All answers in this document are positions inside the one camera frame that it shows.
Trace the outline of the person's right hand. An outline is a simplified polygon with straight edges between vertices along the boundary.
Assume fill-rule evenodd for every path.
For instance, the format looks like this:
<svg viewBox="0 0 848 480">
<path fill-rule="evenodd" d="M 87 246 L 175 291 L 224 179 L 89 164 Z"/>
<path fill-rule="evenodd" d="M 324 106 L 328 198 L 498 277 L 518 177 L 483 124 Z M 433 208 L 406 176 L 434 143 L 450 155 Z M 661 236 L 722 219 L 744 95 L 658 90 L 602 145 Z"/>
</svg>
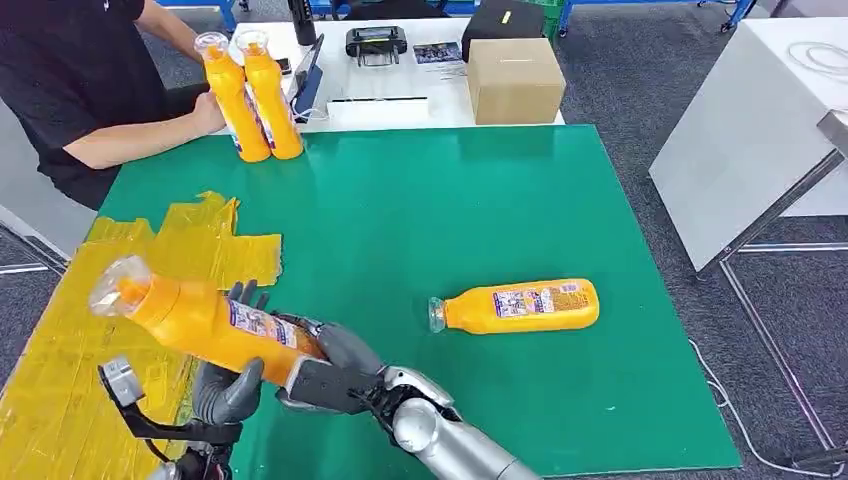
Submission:
<svg viewBox="0 0 848 480">
<path fill-rule="evenodd" d="M 212 92 L 203 92 L 197 96 L 193 111 L 188 117 L 195 138 L 215 134 L 226 127 L 223 114 Z"/>
</svg>

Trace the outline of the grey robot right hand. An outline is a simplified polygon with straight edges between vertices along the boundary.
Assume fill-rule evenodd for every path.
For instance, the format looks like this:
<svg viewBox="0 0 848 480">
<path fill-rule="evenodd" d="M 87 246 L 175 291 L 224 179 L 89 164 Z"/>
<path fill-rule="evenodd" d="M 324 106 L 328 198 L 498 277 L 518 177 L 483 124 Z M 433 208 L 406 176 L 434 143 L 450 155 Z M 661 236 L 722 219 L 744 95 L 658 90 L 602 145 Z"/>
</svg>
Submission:
<svg viewBox="0 0 848 480">
<path fill-rule="evenodd" d="M 366 411 L 361 397 L 379 386 L 385 368 L 378 354 L 341 324 L 277 311 L 272 315 L 304 330 L 324 355 L 298 358 L 277 400 L 292 409 L 351 415 Z"/>
</svg>

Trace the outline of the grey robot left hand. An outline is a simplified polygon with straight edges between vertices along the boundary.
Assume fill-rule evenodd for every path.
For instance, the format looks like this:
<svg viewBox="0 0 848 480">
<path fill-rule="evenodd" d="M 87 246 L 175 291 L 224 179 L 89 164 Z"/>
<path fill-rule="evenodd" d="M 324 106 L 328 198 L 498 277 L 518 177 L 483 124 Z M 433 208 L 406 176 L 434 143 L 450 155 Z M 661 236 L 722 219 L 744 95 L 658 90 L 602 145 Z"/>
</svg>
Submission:
<svg viewBox="0 0 848 480">
<path fill-rule="evenodd" d="M 200 361 L 191 395 L 193 416 L 211 425 L 246 420 L 259 406 L 263 371 L 260 357 L 250 359 L 240 372 Z"/>
</svg>

